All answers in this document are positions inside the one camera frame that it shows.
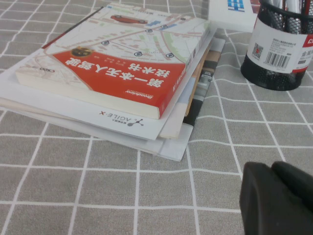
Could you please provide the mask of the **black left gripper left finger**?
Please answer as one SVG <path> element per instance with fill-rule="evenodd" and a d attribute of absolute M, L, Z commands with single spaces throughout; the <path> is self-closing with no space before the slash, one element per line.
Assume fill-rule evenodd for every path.
<path fill-rule="evenodd" d="M 239 204 L 246 235 L 313 233 L 313 211 L 264 163 L 245 163 Z"/>

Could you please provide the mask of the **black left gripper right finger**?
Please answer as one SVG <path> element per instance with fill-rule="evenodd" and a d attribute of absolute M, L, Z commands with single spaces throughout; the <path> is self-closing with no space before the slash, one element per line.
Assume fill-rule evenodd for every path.
<path fill-rule="evenodd" d="M 287 163 L 274 162 L 272 171 L 283 184 L 298 198 L 310 211 L 313 210 L 313 177 L 301 169 Z"/>

